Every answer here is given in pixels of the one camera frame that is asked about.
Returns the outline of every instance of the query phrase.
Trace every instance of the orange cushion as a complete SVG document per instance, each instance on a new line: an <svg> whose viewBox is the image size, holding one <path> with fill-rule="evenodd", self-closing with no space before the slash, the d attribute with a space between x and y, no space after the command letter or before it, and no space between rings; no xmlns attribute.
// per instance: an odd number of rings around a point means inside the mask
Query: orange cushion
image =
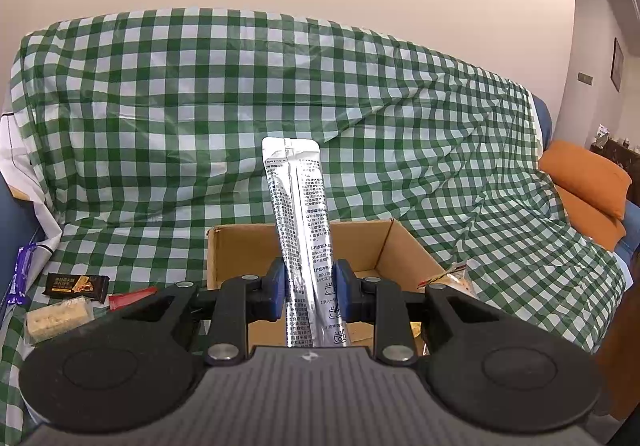
<svg viewBox="0 0 640 446"><path fill-rule="evenodd" d="M582 235L591 237L603 248L613 251L618 241L626 235L622 222L596 210L557 184L556 190L562 199L571 226Z"/></svg>
<svg viewBox="0 0 640 446"><path fill-rule="evenodd" d="M608 159L566 141L554 141L538 162L552 181L603 213L622 220L628 173Z"/></svg>

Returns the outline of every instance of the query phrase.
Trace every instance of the framed picture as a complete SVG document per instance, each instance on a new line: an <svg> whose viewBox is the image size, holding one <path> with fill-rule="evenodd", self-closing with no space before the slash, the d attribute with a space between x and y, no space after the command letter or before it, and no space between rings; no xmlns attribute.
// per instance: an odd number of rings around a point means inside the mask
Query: framed picture
<svg viewBox="0 0 640 446"><path fill-rule="evenodd" d="M622 48L615 38L613 42L613 62L611 64L611 81L616 86L616 91L620 92L620 84L622 83L622 70L625 65L625 55L622 54Z"/></svg>

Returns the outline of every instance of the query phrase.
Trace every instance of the silver bolt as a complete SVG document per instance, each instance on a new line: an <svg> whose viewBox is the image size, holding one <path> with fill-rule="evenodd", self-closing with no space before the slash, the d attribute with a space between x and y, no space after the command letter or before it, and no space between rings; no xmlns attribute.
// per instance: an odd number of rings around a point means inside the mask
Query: silver bolt
<svg viewBox="0 0 640 446"><path fill-rule="evenodd" d="M231 343L216 343L207 349L209 358L218 361L232 360L238 356L239 353L240 350L238 350L238 347Z"/></svg>
<svg viewBox="0 0 640 446"><path fill-rule="evenodd" d="M414 357L414 352L404 345L389 345L382 350L384 357L391 361L404 362Z"/></svg>

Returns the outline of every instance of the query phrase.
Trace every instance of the cardboard box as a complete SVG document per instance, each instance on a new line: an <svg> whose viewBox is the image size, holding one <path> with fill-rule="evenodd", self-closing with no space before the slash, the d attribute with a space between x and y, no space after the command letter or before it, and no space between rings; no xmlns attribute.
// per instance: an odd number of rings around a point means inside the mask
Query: cardboard box
<svg viewBox="0 0 640 446"><path fill-rule="evenodd" d="M273 259L281 256L275 225L234 224L209 230L207 286L239 275L264 275ZM346 259L359 278L382 277L398 283L404 291L416 291L422 280L444 270L396 220L331 223L334 260ZM372 344L373 325L347 325L353 345ZM284 345L285 319L257 321L249 325L249 347Z"/></svg>

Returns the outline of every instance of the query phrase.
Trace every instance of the red snack packet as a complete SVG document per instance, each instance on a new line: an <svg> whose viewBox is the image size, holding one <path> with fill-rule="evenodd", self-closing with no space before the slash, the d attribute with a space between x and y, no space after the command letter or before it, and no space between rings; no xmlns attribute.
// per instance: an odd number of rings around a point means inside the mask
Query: red snack packet
<svg viewBox="0 0 640 446"><path fill-rule="evenodd" d="M146 289L140 289L139 291L133 291L132 293L124 293L123 295L109 295L109 309L111 311L115 311L120 307L130 305L135 301L142 300L146 296L157 292L157 287L147 287Z"/></svg>

